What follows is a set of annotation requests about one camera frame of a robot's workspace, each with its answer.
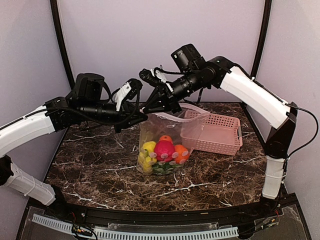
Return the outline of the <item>green toy watermelon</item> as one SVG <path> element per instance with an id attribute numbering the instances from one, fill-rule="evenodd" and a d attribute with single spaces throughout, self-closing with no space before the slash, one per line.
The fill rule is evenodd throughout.
<path id="1" fill-rule="evenodd" d="M 168 175 L 176 172 L 182 167 L 181 164 L 177 164 L 175 161 L 170 162 L 157 162 L 152 165 L 152 173 L 156 175 Z"/>

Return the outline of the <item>yellow toy banana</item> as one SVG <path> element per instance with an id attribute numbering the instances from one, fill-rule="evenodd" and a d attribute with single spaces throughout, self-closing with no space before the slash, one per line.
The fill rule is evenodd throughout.
<path id="1" fill-rule="evenodd" d="M 151 174 L 153 171 L 152 165 L 157 162 L 157 159 L 150 157 L 147 152 L 140 152 L 138 155 L 138 163 L 146 174 Z"/>

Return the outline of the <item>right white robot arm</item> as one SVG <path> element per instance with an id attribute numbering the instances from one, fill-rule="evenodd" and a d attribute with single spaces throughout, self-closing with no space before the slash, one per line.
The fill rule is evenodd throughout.
<path id="1" fill-rule="evenodd" d="M 161 69 L 143 69 L 139 77 L 152 87 L 153 92 L 142 107 L 145 114 L 181 111 L 180 100 L 202 89 L 215 87 L 230 93 L 250 106 L 271 125 L 264 152 L 267 157 L 264 199 L 255 205 L 255 213 L 266 217 L 275 208 L 284 176 L 284 164 L 296 128 L 296 106 L 290 106 L 263 85 L 253 80 L 245 70 L 223 56 L 209 61 L 202 57 L 187 59 L 180 65 L 180 78 L 167 82 L 159 78 Z"/>

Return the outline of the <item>clear zip top bag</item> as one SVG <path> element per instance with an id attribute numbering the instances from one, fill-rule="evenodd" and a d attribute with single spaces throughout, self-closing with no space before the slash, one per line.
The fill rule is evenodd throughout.
<path id="1" fill-rule="evenodd" d="M 177 113 L 150 113 L 139 124 L 137 170 L 145 175 L 168 175 L 182 168 L 195 149 L 210 112 L 181 103 Z"/>

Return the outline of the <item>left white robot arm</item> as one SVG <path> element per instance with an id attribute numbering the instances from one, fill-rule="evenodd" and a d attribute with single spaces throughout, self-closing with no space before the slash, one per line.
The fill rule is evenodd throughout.
<path id="1" fill-rule="evenodd" d="M 146 121 L 147 118 L 147 115 L 140 111 L 139 103 L 104 103 L 54 98 L 0 128 L 0 184 L 50 206 L 58 217 L 67 218 L 71 208 L 65 203 L 61 190 L 21 170 L 13 163 L 8 153 L 33 139 L 85 121 L 113 126 L 115 132 L 119 133 L 122 129 Z"/>

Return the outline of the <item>red toy apple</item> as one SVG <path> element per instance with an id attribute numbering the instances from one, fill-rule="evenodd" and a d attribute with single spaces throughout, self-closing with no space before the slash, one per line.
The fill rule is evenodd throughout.
<path id="1" fill-rule="evenodd" d="M 173 154 L 175 153 L 175 146 L 173 143 L 167 140 L 160 140 L 154 148 L 156 159 L 158 161 L 170 162 L 173 160 Z"/>

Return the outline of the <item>orange toy fruit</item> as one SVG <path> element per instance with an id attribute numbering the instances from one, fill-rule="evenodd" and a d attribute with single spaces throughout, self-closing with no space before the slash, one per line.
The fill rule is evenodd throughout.
<path id="1" fill-rule="evenodd" d="M 177 152 L 177 156 L 174 158 L 175 162 L 180 165 L 184 164 L 190 156 L 188 149 L 182 144 L 177 144 L 174 146 L 174 148 Z"/>

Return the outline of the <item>yellow toy lemon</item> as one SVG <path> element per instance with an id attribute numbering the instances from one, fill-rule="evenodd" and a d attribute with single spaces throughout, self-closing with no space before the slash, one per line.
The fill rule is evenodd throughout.
<path id="1" fill-rule="evenodd" d="M 156 144 L 157 143 L 155 141 L 147 141 L 142 145 L 142 150 L 149 155 L 154 152 Z"/>

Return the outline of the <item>green orange toy mango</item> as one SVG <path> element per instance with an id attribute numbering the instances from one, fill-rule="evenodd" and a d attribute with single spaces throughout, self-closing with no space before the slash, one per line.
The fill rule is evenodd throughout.
<path id="1" fill-rule="evenodd" d="M 169 135 L 162 135 L 162 136 L 159 138 L 159 141 L 167 141 L 167 142 L 173 143 L 173 140 L 172 140 L 172 138 L 171 138 Z"/>

